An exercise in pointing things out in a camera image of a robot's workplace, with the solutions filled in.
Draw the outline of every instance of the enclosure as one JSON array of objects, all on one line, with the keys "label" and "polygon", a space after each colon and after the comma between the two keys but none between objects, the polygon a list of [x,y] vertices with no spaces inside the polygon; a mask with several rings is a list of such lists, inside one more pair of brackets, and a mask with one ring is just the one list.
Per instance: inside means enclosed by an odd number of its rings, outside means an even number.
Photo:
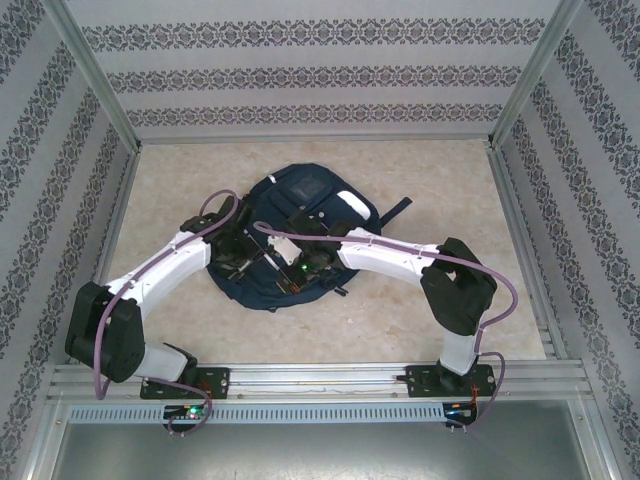
[{"label": "enclosure", "polygon": [[[1,9],[0,477],[640,478],[637,0]],[[139,381],[95,399],[63,348],[79,287],[145,261],[212,191],[300,162],[381,212],[409,196],[385,236],[464,239],[514,282],[483,426],[451,435],[443,399],[395,381],[442,331],[422,292],[369,272],[275,314],[185,281],[146,338],[231,373],[183,444]]]}]

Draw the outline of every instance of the aluminum frame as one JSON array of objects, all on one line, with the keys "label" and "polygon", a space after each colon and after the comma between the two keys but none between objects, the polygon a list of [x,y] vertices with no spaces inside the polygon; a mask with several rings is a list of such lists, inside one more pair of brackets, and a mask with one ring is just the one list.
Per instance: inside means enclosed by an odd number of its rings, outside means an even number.
[{"label": "aluminum frame", "polygon": [[[513,95],[505,105],[494,131],[489,136],[490,141],[485,142],[496,188],[530,292],[531,305],[548,358],[547,360],[507,362],[505,382],[497,401],[566,401],[591,478],[620,479],[620,471],[582,361],[568,359],[540,272],[535,263],[535,255],[527,235],[522,213],[517,207],[513,187],[506,174],[504,159],[497,148],[508,133],[552,55],[553,49],[575,15],[579,4],[578,0],[560,0],[536,51],[518,81]],[[118,132],[130,144],[131,148],[138,148],[140,142],[69,12],[65,0],[47,0],[44,2],[44,6],[69,45],[89,84],[108,111]],[[198,137],[187,139],[187,141],[189,143],[207,143],[221,141],[460,140],[469,138],[484,138],[484,135]],[[180,138],[149,139],[145,144],[181,143],[184,141]],[[101,260],[96,275],[98,282],[104,282],[108,272],[138,159],[139,151],[133,160],[121,199],[116,207],[116,220],[107,239],[106,254]],[[491,363],[495,369],[499,368],[495,362],[488,363]],[[395,381],[396,375],[404,373],[406,365],[403,363],[224,365],[231,368],[229,399],[216,402],[216,404],[242,407],[248,410],[265,405],[280,406],[285,409],[287,406],[293,408],[300,405],[368,405],[372,408],[407,404],[441,405],[445,399],[408,398],[406,385]],[[132,406],[155,405],[161,408],[163,405],[160,401],[142,401],[138,395],[139,381],[128,381],[113,385],[107,398],[99,402],[95,399],[92,374],[87,367],[73,365],[56,367],[35,440],[29,452],[27,466],[19,478],[41,480],[52,477],[60,449],[63,447],[64,432],[67,425],[73,421],[74,412],[77,409],[100,404],[118,412],[130,409]]]},{"label": "aluminum frame", "polygon": [[[490,363],[499,369],[496,362]],[[442,408],[451,398],[409,398],[407,385],[396,375],[404,374],[405,363],[323,364],[323,365],[225,365],[230,368],[228,399],[216,401],[219,408],[242,408],[247,412],[278,407],[283,411],[333,406],[344,409],[364,408],[393,410],[394,408]],[[23,479],[50,479],[63,446],[64,432],[73,423],[77,409],[101,408],[115,413],[100,416],[99,424],[159,423],[159,416],[140,418],[129,414],[123,421],[118,412],[132,407],[146,409],[175,404],[171,401],[145,401],[138,397],[140,379],[112,386],[107,398],[100,402],[93,394],[92,372],[82,365],[56,367],[47,393],[43,415],[36,434]],[[535,360],[507,362],[505,381],[497,401],[565,400],[568,402],[574,427],[592,479],[619,479],[613,452],[604,435],[604,426],[595,406],[593,392],[580,360]],[[221,422],[222,416],[213,423]],[[441,418],[397,417],[389,421],[439,421]],[[362,422],[362,418],[340,419],[341,423]],[[233,423],[255,423],[250,415],[236,417]],[[287,423],[322,423],[308,419],[288,418]]]}]

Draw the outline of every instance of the vented metal plate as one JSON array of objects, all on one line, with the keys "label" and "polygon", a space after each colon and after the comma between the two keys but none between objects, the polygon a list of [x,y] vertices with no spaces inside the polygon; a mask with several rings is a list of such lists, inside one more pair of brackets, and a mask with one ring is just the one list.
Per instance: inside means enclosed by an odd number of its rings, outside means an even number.
[{"label": "vented metal plate", "polygon": [[[73,424],[158,424],[164,406],[76,405]],[[393,404],[217,404],[208,423],[217,424],[310,424],[310,423],[412,423],[444,422],[440,402],[399,402]],[[198,420],[176,418],[176,423]]]}]

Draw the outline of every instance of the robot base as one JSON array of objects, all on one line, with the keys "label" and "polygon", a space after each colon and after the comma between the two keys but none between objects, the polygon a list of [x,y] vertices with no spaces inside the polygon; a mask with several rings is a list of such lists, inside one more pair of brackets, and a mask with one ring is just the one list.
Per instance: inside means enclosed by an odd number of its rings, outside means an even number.
[{"label": "robot base", "polygon": [[[197,367],[195,379],[189,384],[207,392],[212,400],[225,400],[229,391],[228,368]],[[161,383],[143,381],[140,388],[142,400],[202,400],[202,396]]]},{"label": "robot base", "polygon": [[496,389],[496,380],[491,365],[478,365],[459,376],[436,365],[410,365],[405,368],[406,375],[397,379],[407,383],[409,397],[471,397],[474,387],[477,396],[490,397]]}]

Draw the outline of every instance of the damask wallpaper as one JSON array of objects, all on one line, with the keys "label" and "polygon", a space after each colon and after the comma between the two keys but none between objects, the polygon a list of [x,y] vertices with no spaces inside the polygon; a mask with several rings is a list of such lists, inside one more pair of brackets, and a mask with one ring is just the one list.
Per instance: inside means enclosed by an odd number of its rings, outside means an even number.
[{"label": "damask wallpaper", "polygon": [[640,15],[587,1],[503,145],[564,341],[640,478]]},{"label": "damask wallpaper", "polygon": [[486,135],[557,0],[68,5],[149,140]]},{"label": "damask wallpaper", "polygon": [[129,152],[37,0],[0,2],[0,478],[21,468]]}]

